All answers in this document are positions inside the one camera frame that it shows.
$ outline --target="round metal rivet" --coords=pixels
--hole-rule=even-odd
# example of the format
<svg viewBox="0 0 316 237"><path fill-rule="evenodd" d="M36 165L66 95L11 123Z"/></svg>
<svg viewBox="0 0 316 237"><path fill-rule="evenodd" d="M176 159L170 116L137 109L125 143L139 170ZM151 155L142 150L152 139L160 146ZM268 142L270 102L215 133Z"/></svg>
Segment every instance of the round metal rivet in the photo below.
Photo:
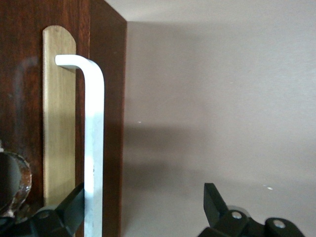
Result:
<svg viewBox="0 0 316 237"><path fill-rule="evenodd" d="M49 216L49 212L48 211L43 211L43 212L38 214L38 218L39 219L44 219L44 218L46 218L48 216Z"/></svg>
<svg viewBox="0 0 316 237"><path fill-rule="evenodd" d="M285 228L285 224L280 220L274 220L273 224L278 228L281 228L281 229Z"/></svg>
<svg viewBox="0 0 316 237"><path fill-rule="evenodd" d="M241 219L242 218L242 215L237 212L237 211L233 211L232 212L232 216L235 218L235 219Z"/></svg>

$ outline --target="wooden surface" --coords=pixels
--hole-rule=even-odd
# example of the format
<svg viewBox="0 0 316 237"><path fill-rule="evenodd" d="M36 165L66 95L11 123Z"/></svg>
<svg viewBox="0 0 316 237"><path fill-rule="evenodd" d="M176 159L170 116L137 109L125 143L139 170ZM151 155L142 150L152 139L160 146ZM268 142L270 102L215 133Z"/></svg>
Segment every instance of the wooden surface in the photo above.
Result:
<svg viewBox="0 0 316 237"><path fill-rule="evenodd" d="M103 0L91 2L90 58L105 78L103 236L120 235L126 21Z"/></svg>
<svg viewBox="0 0 316 237"><path fill-rule="evenodd" d="M44 204L59 204L75 188L76 70L59 67L58 54L76 54L76 42L61 26L43 30Z"/></svg>
<svg viewBox="0 0 316 237"><path fill-rule="evenodd" d="M103 236L119 236L126 21L103 0L0 1L0 140L30 162L26 203L43 206L42 31L59 25L106 78ZM76 184L83 181L84 80L76 80Z"/></svg>

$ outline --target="door handle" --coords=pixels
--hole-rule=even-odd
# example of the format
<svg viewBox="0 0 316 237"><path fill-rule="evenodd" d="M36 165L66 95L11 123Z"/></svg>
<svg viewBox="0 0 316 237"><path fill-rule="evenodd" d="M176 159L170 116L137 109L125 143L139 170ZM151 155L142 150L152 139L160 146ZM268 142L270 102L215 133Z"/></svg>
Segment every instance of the door handle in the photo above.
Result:
<svg viewBox="0 0 316 237"><path fill-rule="evenodd" d="M56 65L81 69L85 83L84 236L102 236L104 78L99 66L79 55L56 55Z"/></svg>

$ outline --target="gray wall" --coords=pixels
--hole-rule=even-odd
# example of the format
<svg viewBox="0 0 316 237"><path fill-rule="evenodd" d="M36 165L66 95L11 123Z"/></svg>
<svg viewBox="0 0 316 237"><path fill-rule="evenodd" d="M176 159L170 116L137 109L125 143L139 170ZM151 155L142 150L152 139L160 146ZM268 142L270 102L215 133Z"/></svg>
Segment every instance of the gray wall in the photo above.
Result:
<svg viewBox="0 0 316 237"><path fill-rule="evenodd" d="M314 236L316 2L112 2L130 20L124 236L197 236L204 182Z"/></svg>

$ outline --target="wooden cabinet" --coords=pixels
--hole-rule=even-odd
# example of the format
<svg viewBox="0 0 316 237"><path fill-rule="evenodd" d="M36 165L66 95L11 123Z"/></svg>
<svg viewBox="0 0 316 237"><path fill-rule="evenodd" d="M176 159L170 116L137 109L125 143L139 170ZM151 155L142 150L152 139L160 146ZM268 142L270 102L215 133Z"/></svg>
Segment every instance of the wooden cabinet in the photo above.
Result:
<svg viewBox="0 0 316 237"><path fill-rule="evenodd" d="M42 31L66 28L106 80L103 236L120 235L126 21L103 0L0 1L0 140L31 165L27 204L43 205ZM83 181L84 79L76 82L76 183Z"/></svg>

